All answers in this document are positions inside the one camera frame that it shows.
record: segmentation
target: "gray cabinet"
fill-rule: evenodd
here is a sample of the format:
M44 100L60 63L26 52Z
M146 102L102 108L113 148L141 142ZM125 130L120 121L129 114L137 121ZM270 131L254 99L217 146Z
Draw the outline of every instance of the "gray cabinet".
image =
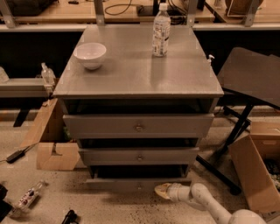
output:
M79 44L103 43L104 64L90 71L72 57L55 88L92 188L189 181L214 119L223 92L193 31L173 26L164 58L151 56L151 34L149 25L89 26Z

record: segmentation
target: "concrete floor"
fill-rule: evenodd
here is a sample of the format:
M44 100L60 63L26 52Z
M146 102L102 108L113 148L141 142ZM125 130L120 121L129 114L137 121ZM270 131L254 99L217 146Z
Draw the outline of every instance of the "concrete floor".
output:
M200 155L208 158L218 149L235 124L233 117L225 117L216 109L213 125L200 146ZM32 126L36 111L31 111L24 124L13 128L18 114L16 110L0 111L0 160L5 159L25 138ZM255 108L251 120L280 122L280 114L271 108ZM17 203L24 193L43 179L47 186L40 198L34 201L28 213L20 218L6 217L2 223L54 224L64 220L69 209L78 215L80 224L118 224L118 223L155 223L155 224L214 224L208 212L191 208L184 203L172 203L159 198L154 192L112 193L91 190L85 183L89 179L87 169L74 171L42 171L36 169L37 147L14 164L0 163L0 184L8 189L6 199ZM230 156L225 155L220 163L220 170L235 183L238 178ZM231 195L228 188L203 166L195 162L188 176L193 183L200 182L207 186L211 194L229 211L248 208L241 193ZM270 222L280 223L278 216Z

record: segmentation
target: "open cardboard box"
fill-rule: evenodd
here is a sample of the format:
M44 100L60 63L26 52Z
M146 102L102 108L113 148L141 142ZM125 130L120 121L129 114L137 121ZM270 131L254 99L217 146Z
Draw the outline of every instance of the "open cardboard box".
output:
M62 116L57 99L45 102L20 145L24 148L38 144L37 169L71 171L82 166L77 143L64 140Z
M265 158L280 164L280 123L252 122L250 134L229 146L241 187L252 211L280 211L280 192L265 167Z

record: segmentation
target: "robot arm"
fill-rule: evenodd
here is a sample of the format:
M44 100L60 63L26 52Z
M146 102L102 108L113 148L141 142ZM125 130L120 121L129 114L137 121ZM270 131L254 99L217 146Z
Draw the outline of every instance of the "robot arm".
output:
M208 189L199 183L191 187L167 183L156 186L155 192L164 199L182 201L196 209L207 210L217 224L266 224L258 214L249 210L242 209L233 214L229 213Z

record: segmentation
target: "drawer handle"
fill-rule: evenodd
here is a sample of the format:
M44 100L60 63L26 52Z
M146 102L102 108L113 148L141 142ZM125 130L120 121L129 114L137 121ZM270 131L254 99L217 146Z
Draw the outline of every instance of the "drawer handle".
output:
M135 126L135 130L137 132L142 132L144 130L144 126L142 126L141 124L138 124L137 126Z
M139 155L137 159L139 162L141 162L143 160L143 157L141 155Z

